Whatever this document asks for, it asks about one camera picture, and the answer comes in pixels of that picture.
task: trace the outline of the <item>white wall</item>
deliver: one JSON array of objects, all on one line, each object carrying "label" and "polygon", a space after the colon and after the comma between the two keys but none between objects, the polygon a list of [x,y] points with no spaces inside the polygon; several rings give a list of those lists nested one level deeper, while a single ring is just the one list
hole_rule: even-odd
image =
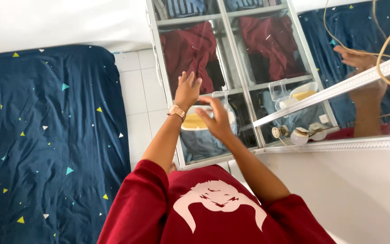
[{"label": "white wall", "polygon": [[260,159],[334,235],[350,244],[390,243],[390,149]]},{"label": "white wall", "polygon": [[0,53],[76,43],[151,48],[145,0],[0,0]]}]

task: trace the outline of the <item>yellow sponge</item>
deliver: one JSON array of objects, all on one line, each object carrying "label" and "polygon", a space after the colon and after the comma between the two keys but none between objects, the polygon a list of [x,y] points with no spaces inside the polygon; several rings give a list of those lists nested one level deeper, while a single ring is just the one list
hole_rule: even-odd
[{"label": "yellow sponge", "polygon": [[204,121],[201,119],[198,114],[188,114],[186,116],[185,121],[181,125],[182,128],[186,129],[196,129],[196,128],[207,128],[207,125],[204,123]]},{"label": "yellow sponge", "polygon": [[297,100],[301,101],[309,96],[312,96],[314,94],[316,94],[317,92],[314,91],[314,90],[311,90],[311,91],[304,91],[304,92],[301,92],[301,93],[296,93],[294,94],[292,97],[293,98],[297,98]]}]

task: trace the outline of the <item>glass cabinet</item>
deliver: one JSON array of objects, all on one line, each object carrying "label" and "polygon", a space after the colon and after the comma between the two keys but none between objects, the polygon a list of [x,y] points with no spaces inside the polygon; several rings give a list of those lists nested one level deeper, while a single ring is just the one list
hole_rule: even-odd
[{"label": "glass cabinet", "polygon": [[[321,141],[341,138],[326,94],[336,99],[348,88],[323,87],[290,0],[147,0],[147,6],[168,106],[181,72],[194,72],[203,79],[201,95],[221,98],[233,132],[254,153],[289,146],[272,135],[281,125],[290,132],[322,128]],[[232,158],[202,126],[182,126],[176,153],[183,170]]]}]

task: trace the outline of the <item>white print on shirt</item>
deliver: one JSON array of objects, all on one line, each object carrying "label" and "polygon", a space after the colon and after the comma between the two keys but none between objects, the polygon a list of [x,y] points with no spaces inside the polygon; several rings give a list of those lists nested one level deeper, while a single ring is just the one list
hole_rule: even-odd
[{"label": "white print on shirt", "polygon": [[241,204],[246,204],[255,209],[255,222],[261,229],[267,213],[245,194],[239,193],[237,189],[221,180],[198,183],[191,191],[184,194],[174,203],[174,210],[186,221],[192,230],[195,231],[195,221],[189,211],[189,205],[200,202],[210,211],[234,212]]}]

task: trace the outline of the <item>red t-shirt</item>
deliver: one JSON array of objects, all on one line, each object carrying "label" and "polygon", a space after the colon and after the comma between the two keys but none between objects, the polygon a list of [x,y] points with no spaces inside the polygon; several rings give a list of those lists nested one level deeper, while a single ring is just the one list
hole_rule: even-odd
[{"label": "red t-shirt", "polygon": [[141,160],[112,204],[98,243],[335,243],[303,199],[260,204],[217,165],[174,171]]}]

